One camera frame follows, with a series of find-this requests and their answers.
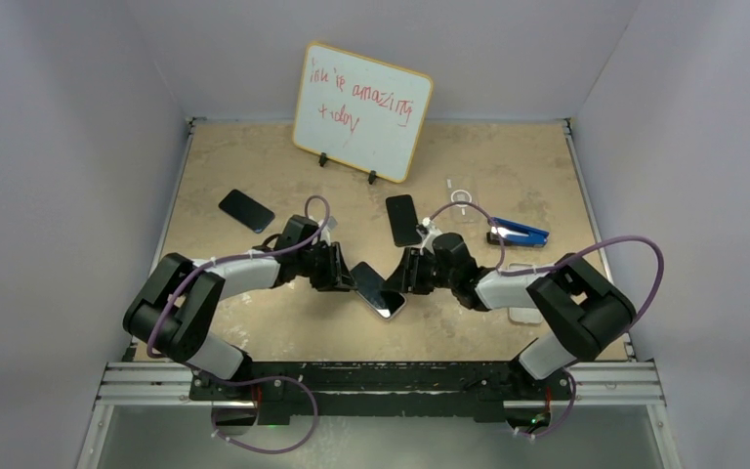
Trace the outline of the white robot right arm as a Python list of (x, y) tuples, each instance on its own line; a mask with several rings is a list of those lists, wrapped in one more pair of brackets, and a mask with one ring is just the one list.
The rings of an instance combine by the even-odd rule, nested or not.
[(567, 254), (552, 266), (514, 275), (481, 266), (463, 237), (441, 234), (422, 248), (405, 248), (387, 291), (428, 295), (447, 289), (468, 309), (532, 309), (549, 330), (511, 361), (509, 383), (531, 398), (566, 366), (595, 359), (638, 316), (634, 304), (583, 257)]

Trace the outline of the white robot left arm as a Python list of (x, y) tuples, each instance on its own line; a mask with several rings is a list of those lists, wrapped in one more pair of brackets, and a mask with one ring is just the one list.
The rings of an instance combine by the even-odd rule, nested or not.
[(127, 309), (123, 329), (173, 362), (214, 376), (227, 399), (251, 390), (252, 359), (211, 331), (218, 304), (253, 290), (274, 289), (304, 277), (321, 292), (354, 291), (356, 285), (325, 221), (303, 215), (289, 218), (273, 247), (193, 261), (164, 256)]

